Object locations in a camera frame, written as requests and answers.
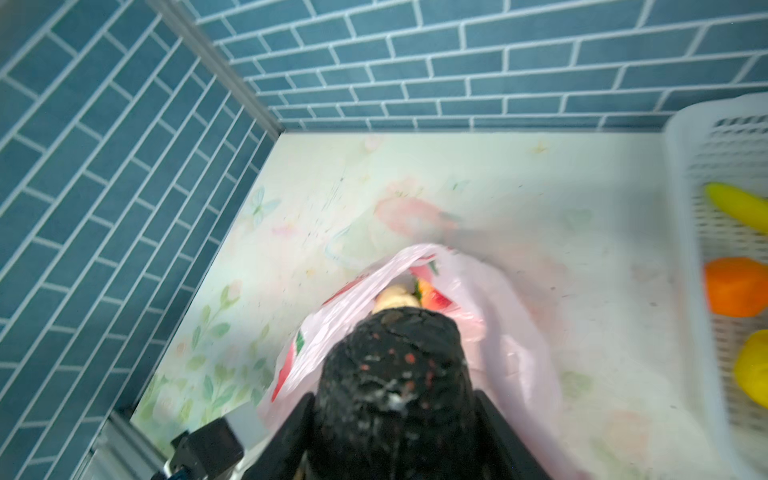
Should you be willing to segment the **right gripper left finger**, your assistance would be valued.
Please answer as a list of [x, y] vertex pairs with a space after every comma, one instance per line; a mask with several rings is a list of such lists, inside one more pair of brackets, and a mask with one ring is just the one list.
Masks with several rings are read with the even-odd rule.
[[315, 395], [305, 394], [268, 442], [244, 480], [307, 479], [304, 457], [311, 444]]

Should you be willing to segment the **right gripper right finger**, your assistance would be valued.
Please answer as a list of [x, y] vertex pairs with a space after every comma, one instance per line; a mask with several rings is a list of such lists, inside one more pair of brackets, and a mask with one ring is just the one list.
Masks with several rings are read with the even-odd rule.
[[480, 451], [480, 478], [550, 480], [551, 477], [517, 436], [490, 398], [473, 392]]

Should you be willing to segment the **pink plastic bag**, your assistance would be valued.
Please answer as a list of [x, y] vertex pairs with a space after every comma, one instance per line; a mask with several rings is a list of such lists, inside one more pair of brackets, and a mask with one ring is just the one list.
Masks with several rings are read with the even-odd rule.
[[264, 425], [277, 430], [300, 396], [317, 388], [331, 347], [371, 313], [383, 290], [409, 280], [426, 281], [448, 300], [438, 310], [458, 326], [474, 387], [490, 397], [544, 471], [554, 479], [586, 478], [555, 437], [561, 382], [511, 283], [500, 270], [438, 244], [413, 245], [367, 266], [303, 320], [258, 404]]

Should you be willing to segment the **dark avocado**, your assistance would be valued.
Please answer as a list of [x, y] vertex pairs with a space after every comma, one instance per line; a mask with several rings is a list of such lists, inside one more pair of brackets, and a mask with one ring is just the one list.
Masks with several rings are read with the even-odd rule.
[[461, 335], [415, 307], [362, 320], [326, 356], [308, 462], [321, 479], [477, 479], [475, 398]]

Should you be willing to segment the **white garlic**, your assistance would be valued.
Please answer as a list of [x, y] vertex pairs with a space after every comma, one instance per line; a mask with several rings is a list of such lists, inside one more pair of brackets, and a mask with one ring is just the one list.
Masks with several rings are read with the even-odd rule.
[[372, 314], [383, 310], [413, 307], [420, 308], [417, 297], [404, 285], [395, 284], [385, 288], [374, 300]]

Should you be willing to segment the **orange fruit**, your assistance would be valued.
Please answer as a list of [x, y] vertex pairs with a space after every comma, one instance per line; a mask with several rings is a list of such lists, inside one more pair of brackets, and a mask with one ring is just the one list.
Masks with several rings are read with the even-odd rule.
[[767, 309], [767, 266], [747, 257], [708, 262], [704, 278], [710, 310], [734, 318], [755, 317]]

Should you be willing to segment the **yellow lemon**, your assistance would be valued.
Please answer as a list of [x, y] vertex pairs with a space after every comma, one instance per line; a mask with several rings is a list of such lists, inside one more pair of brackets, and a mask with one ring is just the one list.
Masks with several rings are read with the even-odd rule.
[[766, 330], [756, 331], [746, 340], [734, 363], [733, 378], [751, 400], [768, 406]]

